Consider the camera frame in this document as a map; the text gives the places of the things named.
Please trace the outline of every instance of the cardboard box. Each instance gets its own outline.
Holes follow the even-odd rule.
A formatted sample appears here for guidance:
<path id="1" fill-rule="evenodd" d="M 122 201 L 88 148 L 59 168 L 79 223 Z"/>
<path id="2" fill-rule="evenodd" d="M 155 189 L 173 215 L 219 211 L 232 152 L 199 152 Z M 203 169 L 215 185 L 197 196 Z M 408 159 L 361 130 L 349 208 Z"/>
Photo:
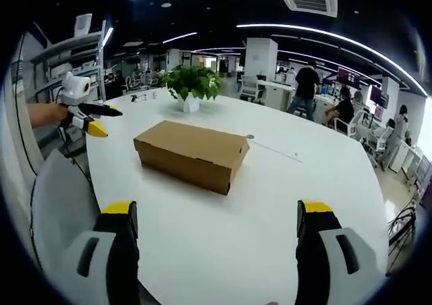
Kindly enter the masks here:
<path id="1" fill-rule="evenodd" d="M 224 195 L 249 150 L 243 136 L 172 121 L 137 136 L 134 146 L 141 163 Z"/>

